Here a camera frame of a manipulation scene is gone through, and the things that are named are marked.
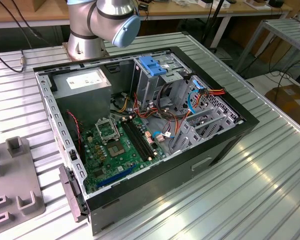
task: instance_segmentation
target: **ram slot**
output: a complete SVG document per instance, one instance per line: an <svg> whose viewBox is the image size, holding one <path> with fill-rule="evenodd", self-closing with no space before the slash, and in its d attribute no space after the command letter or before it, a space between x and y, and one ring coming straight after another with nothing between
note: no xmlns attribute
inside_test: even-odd
<svg viewBox="0 0 300 240"><path fill-rule="evenodd" d="M134 125L133 122L128 122L128 126L131 129L131 131L134 133L136 138L139 140L141 145L143 146L143 149L146 152L146 154L148 155L148 157L154 158L155 154L154 154L153 150L151 149L149 144L146 142L146 140L142 137L142 135L140 134L136 125Z"/></svg>
<svg viewBox="0 0 300 240"><path fill-rule="evenodd" d="M142 160L143 161L148 160L149 156L147 156L147 153L145 152L145 150L143 149L141 143L136 138L135 134L131 131L129 126L126 123L123 123L121 126L122 126L123 130L125 131L125 133L127 134L127 136L129 137L129 139L132 142L133 146L135 147L135 149L139 153Z"/></svg>

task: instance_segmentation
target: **blue cable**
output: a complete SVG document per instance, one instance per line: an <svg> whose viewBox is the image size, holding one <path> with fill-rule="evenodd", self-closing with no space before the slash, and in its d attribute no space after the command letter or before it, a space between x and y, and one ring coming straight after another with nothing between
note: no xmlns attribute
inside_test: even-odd
<svg viewBox="0 0 300 240"><path fill-rule="evenodd" d="M203 86L200 86L200 85L199 85L199 83L197 82L197 80L193 79L192 81L193 81L194 85L196 85L196 87L197 87L198 89L204 89Z"/></svg>
<svg viewBox="0 0 300 240"><path fill-rule="evenodd" d="M199 90L193 90L193 91L190 92L189 95L188 95L188 107L189 107L190 111L191 111L193 114L195 114L196 112L195 112L195 110L194 110L194 109L192 108L192 106L191 106L190 96L191 96L192 93L198 93L198 92L199 92Z"/></svg>
<svg viewBox="0 0 300 240"><path fill-rule="evenodd" d="M164 136L164 134L163 134L162 132L160 132L160 131L155 131L155 132L152 134L152 137L155 138L155 136L156 136L157 134L162 134L162 135Z"/></svg>
<svg viewBox="0 0 300 240"><path fill-rule="evenodd" d="M162 132L160 132L160 131L155 131L155 132L152 134L152 137L155 138L155 136L156 136L157 134L162 134Z"/></svg>

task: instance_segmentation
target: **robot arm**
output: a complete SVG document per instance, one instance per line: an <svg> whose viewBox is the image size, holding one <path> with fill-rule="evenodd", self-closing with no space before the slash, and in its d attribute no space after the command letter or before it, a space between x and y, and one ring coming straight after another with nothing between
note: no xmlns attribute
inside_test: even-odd
<svg viewBox="0 0 300 240"><path fill-rule="evenodd" d="M103 40L124 48L139 32L132 0L68 0L71 34L68 53L76 60L103 57Z"/></svg>

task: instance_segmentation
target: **motherboard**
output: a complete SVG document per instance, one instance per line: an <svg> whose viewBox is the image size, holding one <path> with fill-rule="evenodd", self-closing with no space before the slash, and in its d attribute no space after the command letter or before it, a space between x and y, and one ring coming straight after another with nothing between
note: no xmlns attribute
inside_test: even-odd
<svg viewBox="0 0 300 240"><path fill-rule="evenodd" d="M139 117L105 119L81 136L88 194L166 157Z"/></svg>

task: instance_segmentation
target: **cardboard box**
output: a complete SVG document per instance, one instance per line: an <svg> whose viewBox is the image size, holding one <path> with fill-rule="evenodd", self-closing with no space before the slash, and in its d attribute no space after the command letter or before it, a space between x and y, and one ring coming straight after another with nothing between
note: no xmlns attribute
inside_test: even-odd
<svg viewBox="0 0 300 240"><path fill-rule="evenodd" d="M279 87L277 99L274 102L276 92L275 87L268 91L265 97L300 125L300 87L294 84Z"/></svg>
<svg viewBox="0 0 300 240"><path fill-rule="evenodd" d="M22 12L35 12L37 11L42 4L44 4L44 2L46 0L14 0L15 4L17 5L17 7L20 9L21 13ZM13 2L11 0L1 0L1 2L8 8L11 10L15 10L16 7L13 4Z"/></svg>

